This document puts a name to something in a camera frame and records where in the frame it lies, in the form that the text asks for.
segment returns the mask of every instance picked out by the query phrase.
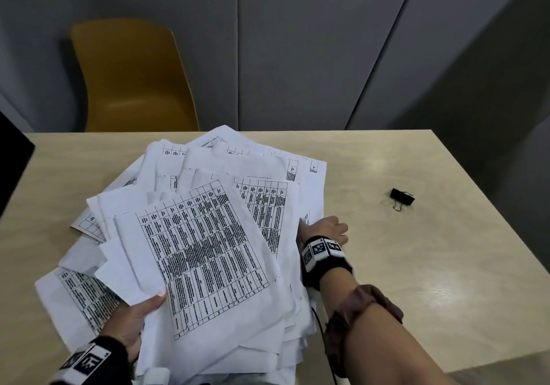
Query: wire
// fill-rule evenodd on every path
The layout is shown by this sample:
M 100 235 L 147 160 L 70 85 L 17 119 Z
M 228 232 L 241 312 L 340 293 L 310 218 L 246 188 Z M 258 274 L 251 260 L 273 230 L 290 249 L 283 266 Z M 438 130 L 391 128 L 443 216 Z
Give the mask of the wire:
M 321 327 L 321 320 L 319 320 L 319 316 L 317 315 L 317 312 L 313 307 L 311 308 L 311 311 L 313 312 L 313 314 L 315 314 L 315 318 L 317 319 L 317 324 L 319 325 L 319 330 L 321 330 L 321 335 L 323 335 L 325 332 L 323 332 L 323 328 Z M 332 380 L 334 381 L 334 385 L 338 385 L 338 382 L 336 382 L 336 376 L 334 376 L 332 369 L 331 369 L 331 374 L 332 374 Z

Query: wooden table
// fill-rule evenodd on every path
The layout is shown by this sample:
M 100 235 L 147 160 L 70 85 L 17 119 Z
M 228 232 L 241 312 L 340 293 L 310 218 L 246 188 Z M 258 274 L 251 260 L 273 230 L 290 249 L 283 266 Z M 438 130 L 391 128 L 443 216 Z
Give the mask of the wooden table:
M 0 383 L 44 383 L 67 356 L 34 290 L 69 228 L 148 143 L 199 133 L 30 134 L 36 152 L 0 220 Z M 550 349 L 550 275 L 431 131 L 248 132 L 328 163 L 325 215 L 348 222 L 361 283 L 379 286 L 450 372 Z M 396 212 L 391 188 L 416 201 Z M 330 384 L 319 337 L 301 384 Z

